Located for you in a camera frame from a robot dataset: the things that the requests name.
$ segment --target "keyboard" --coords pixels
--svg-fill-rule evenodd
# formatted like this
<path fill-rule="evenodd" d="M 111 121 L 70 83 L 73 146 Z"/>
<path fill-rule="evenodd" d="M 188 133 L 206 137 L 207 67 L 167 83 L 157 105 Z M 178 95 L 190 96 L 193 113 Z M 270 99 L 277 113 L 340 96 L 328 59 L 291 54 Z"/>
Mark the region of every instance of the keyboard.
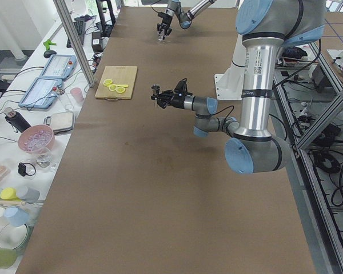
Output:
<path fill-rule="evenodd" d="M 81 18 L 76 18 L 75 22 L 74 22 L 74 26 L 75 26 L 76 32 L 79 35 L 79 39 L 80 39 L 81 44 L 84 45 L 84 37 L 85 37 L 85 30 L 86 30 L 85 29 L 85 26 L 86 26 L 85 20 L 81 19 Z M 70 42 L 69 38 L 67 39 L 66 47 L 71 47 L 71 42 Z"/>

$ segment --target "blue joint cap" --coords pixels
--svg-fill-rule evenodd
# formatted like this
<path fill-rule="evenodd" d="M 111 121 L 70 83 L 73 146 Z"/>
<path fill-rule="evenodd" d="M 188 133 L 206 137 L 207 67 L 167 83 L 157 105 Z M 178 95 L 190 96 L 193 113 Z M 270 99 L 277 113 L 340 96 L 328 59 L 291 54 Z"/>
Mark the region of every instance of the blue joint cap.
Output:
<path fill-rule="evenodd" d="M 207 97 L 207 109 L 208 109 L 208 112 L 213 115 L 217 112 L 217 99 L 214 99 L 214 98 L 210 98 L 210 97 Z"/>
<path fill-rule="evenodd" d="M 252 174 L 254 163 L 248 149 L 236 138 L 231 138 L 225 145 L 225 158 L 229 167 L 239 174 Z"/>
<path fill-rule="evenodd" d="M 265 18 L 273 0 L 245 0 L 236 17 L 236 30 L 245 35 L 252 32 Z"/>
<path fill-rule="evenodd" d="M 293 47 L 315 42 L 324 34 L 324 25 L 287 39 L 283 47 Z"/>
<path fill-rule="evenodd" d="M 190 24 L 191 24 L 191 23 L 192 23 L 191 21 L 182 22 L 182 23 L 181 23 L 181 27 L 182 27 L 183 29 L 187 29 L 187 28 L 190 27 Z"/>
<path fill-rule="evenodd" d="M 197 137 L 205 138 L 208 135 L 208 132 L 200 130 L 198 127 L 193 127 L 193 133 Z"/>

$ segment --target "tablet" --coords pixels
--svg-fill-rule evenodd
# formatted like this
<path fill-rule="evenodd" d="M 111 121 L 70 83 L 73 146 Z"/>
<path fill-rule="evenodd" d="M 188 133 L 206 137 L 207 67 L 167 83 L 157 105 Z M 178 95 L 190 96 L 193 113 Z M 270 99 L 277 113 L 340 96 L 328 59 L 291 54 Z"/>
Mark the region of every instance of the tablet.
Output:
<path fill-rule="evenodd" d="M 18 105 L 30 109 L 47 109 L 57 98 L 53 88 L 61 86 L 61 79 L 35 78 Z"/>
<path fill-rule="evenodd" d="M 65 80 L 75 68 L 76 62 L 75 55 L 51 55 L 39 77 Z"/>

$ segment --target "yellow cup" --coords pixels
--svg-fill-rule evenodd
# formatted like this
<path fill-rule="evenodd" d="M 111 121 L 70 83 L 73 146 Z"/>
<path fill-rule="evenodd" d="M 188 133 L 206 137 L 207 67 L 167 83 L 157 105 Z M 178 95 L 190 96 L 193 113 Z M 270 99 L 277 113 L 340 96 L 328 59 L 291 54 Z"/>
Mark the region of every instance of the yellow cup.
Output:
<path fill-rule="evenodd" d="M 4 188 L 0 193 L 0 198 L 7 201 L 20 201 L 17 197 L 17 191 L 12 187 Z"/>

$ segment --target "black box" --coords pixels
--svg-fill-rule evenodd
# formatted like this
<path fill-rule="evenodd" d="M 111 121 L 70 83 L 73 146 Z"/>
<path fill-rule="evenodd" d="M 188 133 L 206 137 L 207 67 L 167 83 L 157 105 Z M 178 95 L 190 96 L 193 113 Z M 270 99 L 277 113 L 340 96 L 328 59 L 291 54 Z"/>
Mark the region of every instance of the black box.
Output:
<path fill-rule="evenodd" d="M 93 48 L 93 52 L 101 53 L 103 51 L 102 39 L 100 31 L 95 31 L 91 34 L 91 47 Z"/>

